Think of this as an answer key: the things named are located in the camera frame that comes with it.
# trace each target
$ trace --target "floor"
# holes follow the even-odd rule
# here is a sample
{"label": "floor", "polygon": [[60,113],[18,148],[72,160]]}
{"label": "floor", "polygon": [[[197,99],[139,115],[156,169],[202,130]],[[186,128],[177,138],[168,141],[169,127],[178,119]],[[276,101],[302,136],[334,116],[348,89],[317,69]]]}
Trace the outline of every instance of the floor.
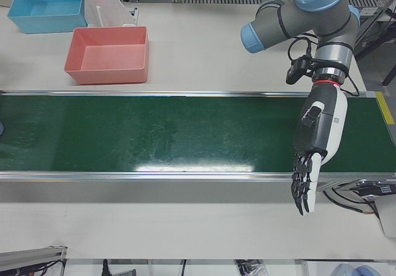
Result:
{"label": "floor", "polygon": [[[396,63],[396,42],[383,44],[381,47],[358,61],[359,70],[367,90],[384,93],[393,118],[396,118],[396,78],[388,86],[382,86],[388,72]],[[389,125],[390,134],[396,143],[396,124]]]}

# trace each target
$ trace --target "metal bracket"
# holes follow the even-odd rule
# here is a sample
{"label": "metal bracket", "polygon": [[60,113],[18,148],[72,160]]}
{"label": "metal bracket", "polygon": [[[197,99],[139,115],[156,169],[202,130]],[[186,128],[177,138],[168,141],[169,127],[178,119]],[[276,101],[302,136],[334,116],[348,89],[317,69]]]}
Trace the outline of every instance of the metal bracket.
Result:
{"label": "metal bracket", "polygon": [[[0,272],[45,262],[63,261],[66,260],[66,252],[67,247],[50,246],[41,249],[0,253]],[[64,266],[62,266],[60,276],[63,276],[63,273]]]}

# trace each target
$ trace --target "red ring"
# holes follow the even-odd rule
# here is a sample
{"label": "red ring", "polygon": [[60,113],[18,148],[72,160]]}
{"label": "red ring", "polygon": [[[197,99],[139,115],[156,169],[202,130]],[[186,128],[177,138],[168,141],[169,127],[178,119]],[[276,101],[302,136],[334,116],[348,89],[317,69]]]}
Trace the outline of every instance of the red ring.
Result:
{"label": "red ring", "polygon": [[325,83],[335,84],[335,85],[338,85],[339,87],[341,87],[341,84],[337,83],[336,81],[331,81],[331,80],[318,80],[318,81],[314,82],[314,84],[324,83],[324,82]]}

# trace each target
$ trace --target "black cable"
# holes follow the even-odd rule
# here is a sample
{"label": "black cable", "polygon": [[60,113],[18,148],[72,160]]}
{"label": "black cable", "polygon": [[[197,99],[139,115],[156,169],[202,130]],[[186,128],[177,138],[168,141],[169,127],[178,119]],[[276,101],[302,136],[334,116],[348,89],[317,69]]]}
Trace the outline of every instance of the black cable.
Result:
{"label": "black cable", "polygon": [[369,201],[367,201],[366,199],[363,199],[363,200],[366,201],[367,205],[370,206],[370,208],[372,208],[372,211],[374,212],[374,214],[376,215],[376,217],[377,217],[379,220],[381,220],[381,219],[379,218],[379,214],[378,214],[377,209],[375,208],[374,205],[371,204],[371,203],[374,203],[374,202],[369,202]]}
{"label": "black cable", "polygon": [[186,268],[187,260],[183,259],[183,268],[181,269],[181,276],[184,276],[184,269]]}
{"label": "black cable", "polygon": [[19,275],[28,275],[30,273],[36,273],[36,272],[41,272],[40,276],[44,275],[47,273],[48,269],[57,263],[61,262],[63,266],[65,266],[64,261],[58,259],[57,261],[51,261],[51,262],[46,262],[46,263],[41,263],[41,264],[36,264],[36,265],[30,265],[26,267],[21,267],[19,269],[12,269],[8,271],[3,271],[0,272],[1,276],[13,276],[15,274]]}
{"label": "black cable", "polygon": [[354,208],[354,207],[351,207],[351,206],[347,206],[347,205],[344,205],[344,204],[341,204],[341,203],[337,202],[336,200],[332,199],[332,198],[327,194],[326,191],[323,191],[323,194],[325,195],[325,197],[326,197],[329,201],[331,201],[331,203],[334,203],[334,204],[337,205],[337,206],[340,206],[340,207],[342,207],[342,208],[349,209],[349,210],[352,210],[352,211],[355,211],[355,212],[364,213],[363,210],[361,210],[361,209]]}
{"label": "black cable", "polygon": [[348,201],[348,202],[351,202],[351,203],[354,203],[354,204],[367,204],[367,203],[368,203],[368,202],[358,202],[358,201],[351,200],[351,199],[349,199],[349,198],[347,198],[347,197],[344,197],[344,196],[342,196],[341,194],[339,194],[334,188],[332,188],[332,191],[333,191],[338,197],[340,197],[340,198],[342,198],[342,199],[344,199],[344,200],[346,200],[346,201]]}
{"label": "black cable", "polygon": [[[357,192],[357,191],[353,191],[353,193],[354,194],[356,194],[358,197],[360,197],[360,198],[362,198],[360,195],[359,195],[359,193]],[[379,218],[379,213],[378,213],[378,210],[375,208],[375,203],[374,202],[369,202],[369,201],[367,201],[366,199],[363,199],[364,201],[366,201],[367,203],[368,203],[368,206],[370,206],[370,208],[372,208],[372,211],[374,212],[374,214],[376,215],[376,217],[379,219],[379,220],[381,220],[380,218]]]}
{"label": "black cable", "polygon": [[314,35],[313,33],[302,33],[303,36],[307,36],[307,37],[313,37],[315,39],[317,39],[317,36]]}
{"label": "black cable", "polygon": [[293,45],[301,40],[305,40],[307,42],[306,55],[308,57],[311,57],[311,50],[312,50],[311,43],[312,43],[312,41],[307,37],[295,37],[295,39],[290,43],[289,48],[287,49],[287,56],[289,57],[290,61],[295,61],[295,59],[291,58],[291,54],[290,54],[290,51],[291,51]]}
{"label": "black cable", "polygon": [[348,79],[350,80],[350,82],[352,83],[353,87],[354,87],[355,90],[356,90],[356,93],[349,92],[349,91],[347,91],[347,90],[345,90],[345,89],[343,89],[343,88],[341,88],[341,90],[342,90],[343,92],[346,92],[347,94],[351,95],[352,97],[360,97],[359,89],[358,89],[358,87],[356,86],[355,82],[352,80],[351,76],[349,76],[349,74],[348,74],[348,77],[347,77],[347,78],[348,78]]}

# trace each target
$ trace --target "black connector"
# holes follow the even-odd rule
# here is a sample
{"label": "black connector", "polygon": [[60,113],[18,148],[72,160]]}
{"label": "black connector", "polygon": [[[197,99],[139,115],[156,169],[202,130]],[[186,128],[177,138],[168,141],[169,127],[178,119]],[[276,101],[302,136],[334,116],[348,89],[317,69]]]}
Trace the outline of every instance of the black connector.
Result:
{"label": "black connector", "polygon": [[101,271],[101,276],[111,276],[107,259],[103,260],[103,268]]}
{"label": "black connector", "polygon": [[309,69],[309,61],[306,56],[300,56],[292,62],[290,69],[287,71],[286,83],[289,85],[295,84],[300,78],[307,74]]}

